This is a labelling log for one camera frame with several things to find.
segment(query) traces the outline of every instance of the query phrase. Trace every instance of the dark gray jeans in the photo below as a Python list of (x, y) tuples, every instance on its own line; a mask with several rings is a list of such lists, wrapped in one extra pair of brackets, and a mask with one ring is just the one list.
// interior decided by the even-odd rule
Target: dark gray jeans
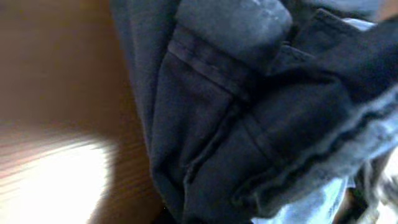
[(113, 2), (154, 183), (178, 222), (329, 222), (346, 179), (398, 144), (397, 19), (361, 33), (307, 12), (372, 17), (374, 1), (303, 2)]

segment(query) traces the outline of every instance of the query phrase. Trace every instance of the wooden surface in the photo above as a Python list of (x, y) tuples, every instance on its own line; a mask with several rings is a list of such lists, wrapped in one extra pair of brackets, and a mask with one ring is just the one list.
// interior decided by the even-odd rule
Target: wooden surface
[(0, 223), (161, 209), (107, 1), (0, 1)]
[(379, 20), (388, 19), (398, 14), (397, 0), (384, 0), (381, 11), (379, 13)]

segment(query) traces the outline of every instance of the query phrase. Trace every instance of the stitching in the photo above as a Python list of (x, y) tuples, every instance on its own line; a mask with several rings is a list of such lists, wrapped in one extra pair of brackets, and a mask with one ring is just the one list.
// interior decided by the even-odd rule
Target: stitching
[(293, 50), (284, 49), (283, 53), (286, 55), (292, 56), (294, 59), (299, 60), (300, 62), (306, 62), (308, 59), (303, 55), (299, 55), (299, 53), (294, 52)]
[(239, 86), (242, 85), (240, 84), (242, 82), (242, 80), (236, 80), (230, 76), (228, 76), (226, 74), (225, 71), (223, 71), (222, 69), (218, 68), (216, 65), (213, 65), (210, 62), (207, 62), (206, 60), (203, 60), (198, 54), (196, 54), (195, 52), (193, 52), (191, 49), (189, 49), (188, 47), (184, 46), (181, 42), (177, 41), (177, 40), (172, 40), (172, 42), (175, 42), (179, 47), (183, 48), (185, 51), (187, 51), (190, 55), (194, 56), (197, 60), (199, 60), (200, 62), (206, 64), (207, 66), (211, 67), (212, 69), (216, 70), (220, 75), (224, 76), (225, 78), (227, 78), (228, 80), (231, 80), (233, 82), (235, 82), (236, 84), (238, 84)]
[(345, 36), (350, 36), (350, 37), (355, 35), (355, 34), (352, 33), (353, 31), (351, 29), (349, 29), (347, 27), (337, 26), (338, 23), (336, 21), (331, 21), (329, 17), (326, 17), (327, 20), (324, 20), (324, 19), (325, 18), (321, 18), (321, 17), (317, 17), (316, 18), (317, 21), (319, 21), (322, 24), (328, 26), (329, 28), (332, 28), (332, 29), (334, 29), (336, 31), (339, 31), (340, 32), (339, 34), (343, 34)]
[(211, 82), (212, 84), (216, 85), (218, 88), (224, 90), (225, 92), (227, 92), (228, 94), (232, 95), (232, 96), (238, 96), (241, 98), (245, 98), (244, 95), (245, 93), (242, 93), (242, 88), (235, 82), (230, 83), (234, 88), (238, 88), (238, 91), (234, 91), (231, 88), (225, 87), (224, 85), (218, 83), (217, 81), (214, 81), (213, 79), (209, 78), (208, 76), (206, 76), (203, 72), (198, 71), (196, 69), (194, 69), (189, 63), (187, 63), (186, 61), (180, 59), (180, 57), (178, 55), (176, 55), (175, 53), (169, 51), (170, 55), (173, 55), (173, 57), (176, 57), (177, 59), (179, 59), (182, 63), (184, 63), (185, 65), (189, 66), (192, 70), (194, 70), (197, 74), (201, 75), (203, 78), (205, 78), (207, 81)]
[[(253, 119), (254, 122), (256, 122), (256, 124), (262, 130), (262, 127), (258, 124), (258, 121), (254, 118), (254, 116), (251, 113), (248, 113), (248, 115), (250, 115), (252, 117), (251, 119)], [(262, 156), (264, 156), (268, 161), (272, 161), (272, 158), (269, 158), (266, 155), (266, 153), (261, 149), (260, 145), (258, 145), (258, 142), (256, 141), (256, 138), (252, 135), (252, 132), (249, 130), (248, 125), (246, 124), (246, 122), (242, 121), (242, 124), (243, 124), (243, 128), (244, 128), (245, 132), (248, 134), (249, 138), (251, 139), (253, 144), (256, 146), (256, 148), (260, 152), (260, 154), (262, 154)]]
[(184, 177), (184, 184), (191, 184), (195, 180), (197, 172), (201, 169), (203, 164), (214, 155), (224, 143), (224, 140), (229, 136), (232, 131), (231, 127), (236, 124), (241, 113), (242, 111), (238, 101), (233, 98), (223, 118), (221, 118), (220, 123), (217, 125), (213, 137), (208, 141), (202, 152), (189, 163), (189, 169)]
[[(282, 185), (278, 186), (273, 186), (267, 189), (267, 195), (269, 198), (274, 198), (273, 195), (277, 195), (278, 193), (281, 193), (283, 191), (286, 191), (289, 186), (294, 185), (296, 181), (301, 177), (300, 174), (305, 173), (307, 170), (311, 169), (314, 164), (317, 162), (322, 162), (326, 159), (328, 159), (330, 156), (332, 156), (334, 153), (337, 153), (339, 151), (339, 146), (344, 142), (344, 140), (352, 140), (355, 138), (355, 136), (360, 132), (360, 130), (363, 128), (363, 126), (367, 126), (369, 122), (384, 118), (386, 116), (389, 116), (391, 113), (393, 113), (398, 107), (398, 101), (393, 100), (390, 104), (386, 105), (381, 111), (369, 111), (364, 116), (359, 120), (358, 124), (350, 130), (347, 130), (345, 132), (340, 133), (329, 145), (329, 151), (324, 153), (324, 154), (315, 154), (313, 156), (310, 156), (304, 164), (302, 164), (300, 167), (297, 169), (293, 170), (289, 174), (287, 174), (287, 182), (283, 183)], [(398, 134), (398, 131), (392, 133), (391, 135), (396, 135)], [(258, 178), (255, 180), (250, 180), (250, 185), (254, 185), (254, 189), (258, 188), (261, 183), (264, 182), (264, 176), (260, 175)]]

